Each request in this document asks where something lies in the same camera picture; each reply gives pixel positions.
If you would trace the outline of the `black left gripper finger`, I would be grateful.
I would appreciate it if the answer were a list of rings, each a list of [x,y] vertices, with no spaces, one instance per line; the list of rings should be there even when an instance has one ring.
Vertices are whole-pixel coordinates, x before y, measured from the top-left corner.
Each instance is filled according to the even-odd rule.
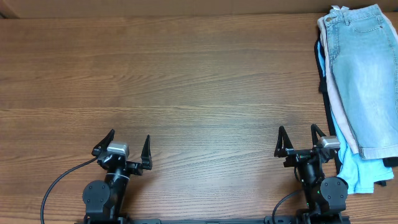
[[[115,130],[112,129],[92,150],[92,156],[99,156],[103,151],[106,151],[107,147],[114,139]]]
[[[152,169],[152,156],[150,153],[150,136],[147,135],[144,147],[141,153],[142,169],[151,170]]]

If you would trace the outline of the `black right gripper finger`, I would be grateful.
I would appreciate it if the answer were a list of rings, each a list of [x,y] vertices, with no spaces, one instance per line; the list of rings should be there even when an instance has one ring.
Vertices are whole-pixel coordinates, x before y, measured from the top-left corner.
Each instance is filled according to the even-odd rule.
[[[316,146],[319,142],[319,138],[325,137],[326,134],[316,124],[312,124],[310,129],[312,134],[312,144]]]
[[[279,127],[277,144],[274,151],[274,157],[287,157],[290,151],[294,149],[290,138],[283,126]]]

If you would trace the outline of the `light blue denim shorts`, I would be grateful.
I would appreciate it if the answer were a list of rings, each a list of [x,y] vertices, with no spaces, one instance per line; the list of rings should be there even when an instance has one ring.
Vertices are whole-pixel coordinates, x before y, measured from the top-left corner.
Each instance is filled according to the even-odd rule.
[[[343,116],[364,159],[397,156],[397,32],[377,4],[320,18]]]

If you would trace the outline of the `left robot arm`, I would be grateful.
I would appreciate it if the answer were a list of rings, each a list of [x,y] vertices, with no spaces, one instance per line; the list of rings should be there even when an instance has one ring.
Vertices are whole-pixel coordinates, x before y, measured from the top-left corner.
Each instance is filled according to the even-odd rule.
[[[128,160],[128,143],[115,141],[114,134],[112,129],[92,150],[106,175],[104,180],[92,181],[83,190],[84,223],[131,223],[129,216],[121,213],[130,176],[152,169],[150,136],[146,136],[141,161],[132,162]]]

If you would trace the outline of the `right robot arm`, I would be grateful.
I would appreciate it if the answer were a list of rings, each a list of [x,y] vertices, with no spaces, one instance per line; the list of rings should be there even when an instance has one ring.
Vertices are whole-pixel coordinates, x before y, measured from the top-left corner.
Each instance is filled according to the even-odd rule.
[[[327,136],[320,128],[311,125],[312,148],[294,149],[283,126],[279,127],[274,157],[284,158],[284,167],[293,167],[295,178],[302,188],[281,199],[271,215],[272,223],[296,224],[349,224],[346,210],[348,184],[340,177],[326,177],[322,164],[337,160],[340,142],[335,136]],[[298,209],[293,216],[277,216],[276,211],[287,199],[303,193],[307,207]]]

